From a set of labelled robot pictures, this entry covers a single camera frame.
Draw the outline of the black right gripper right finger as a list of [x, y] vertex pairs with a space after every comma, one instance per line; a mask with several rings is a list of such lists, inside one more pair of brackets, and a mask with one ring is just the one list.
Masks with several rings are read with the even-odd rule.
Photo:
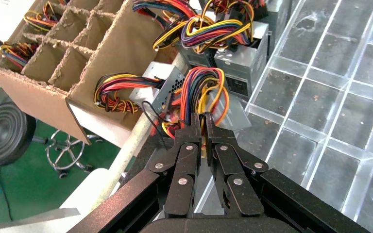
[[363, 233], [365, 228], [241, 148], [204, 115], [208, 164], [233, 233]]

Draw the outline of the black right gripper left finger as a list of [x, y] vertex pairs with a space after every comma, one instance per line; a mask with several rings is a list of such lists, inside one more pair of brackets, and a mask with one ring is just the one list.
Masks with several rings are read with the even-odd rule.
[[149, 164], [73, 226], [71, 233], [146, 233], [161, 210], [165, 219], [192, 213], [201, 158], [200, 116], [175, 134], [173, 147], [153, 154]]

